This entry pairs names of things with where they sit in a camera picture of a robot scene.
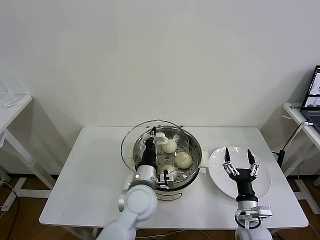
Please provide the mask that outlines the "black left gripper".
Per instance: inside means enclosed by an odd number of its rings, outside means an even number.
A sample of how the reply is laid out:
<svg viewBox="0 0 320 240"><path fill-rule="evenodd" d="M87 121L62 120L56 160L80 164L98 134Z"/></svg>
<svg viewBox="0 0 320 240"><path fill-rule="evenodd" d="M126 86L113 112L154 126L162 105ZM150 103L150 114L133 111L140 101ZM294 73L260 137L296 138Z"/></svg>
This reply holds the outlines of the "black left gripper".
<svg viewBox="0 0 320 240"><path fill-rule="evenodd" d="M145 150L142 154L140 165L156 166L157 150L154 143L157 134L157 127L153 126L145 142Z"/></svg>

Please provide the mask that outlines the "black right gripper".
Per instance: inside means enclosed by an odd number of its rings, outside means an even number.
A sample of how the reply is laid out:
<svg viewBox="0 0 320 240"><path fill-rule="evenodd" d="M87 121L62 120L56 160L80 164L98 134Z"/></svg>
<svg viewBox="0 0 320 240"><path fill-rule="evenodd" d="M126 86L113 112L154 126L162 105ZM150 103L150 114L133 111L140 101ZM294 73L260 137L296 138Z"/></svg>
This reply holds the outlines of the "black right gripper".
<svg viewBox="0 0 320 240"><path fill-rule="evenodd" d="M228 147L225 148L224 163L222 164L224 170L229 177L236 182L238 196L237 202L241 201L254 201L257 202L258 198L253 190L252 182L256 179L260 165L256 163L255 156L250 149L247 149L248 162L250 164L249 169L235 168L231 163L231 157Z"/></svg>

